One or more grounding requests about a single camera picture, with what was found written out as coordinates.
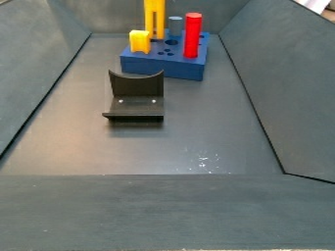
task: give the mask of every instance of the black plastic part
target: black plastic part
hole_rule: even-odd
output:
[[[164,119],[164,71],[147,77],[126,77],[108,71],[112,89],[110,112],[102,115],[124,122]]]

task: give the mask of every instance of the gray wall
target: gray wall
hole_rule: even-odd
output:
[[[55,0],[0,6],[0,155],[90,34]]]
[[[143,0],[59,0],[92,32],[124,33],[144,27]],[[167,0],[167,16],[202,12],[204,30],[219,33],[248,0]]]
[[[220,36],[287,173],[335,181],[335,25],[251,0]]]

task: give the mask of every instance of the white object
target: white object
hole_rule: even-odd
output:
[[[331,0],[297,0],[297,2],[307,6],[309,9],[317,14],[323,12],[326,6],[330,4],[330,1]]]

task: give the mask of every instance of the blue block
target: blue block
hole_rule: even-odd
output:
[[[150,54],[143,52],[131,52],[130,46],[120,54],[122,71],[131,74],[154,75],[164,70],[164,76],[184,78],[191,80],[203,80],[207,47],[210,33],[202,32],[199,40],[198,58],[188,59],[183,57],[182,36],[170,36],[166,30],[166,39],[152,39],[152,50]]]

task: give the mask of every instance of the gray floor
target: gray floor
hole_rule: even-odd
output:
[[[334,249],[334,194],[293,176],[0,176],[0,250]]]
[[[112,126],[107,70],[126,35],[94,35],[2,160],[2,175],[281,175],[218,35],[204,81],[167,78],[163,126]]]

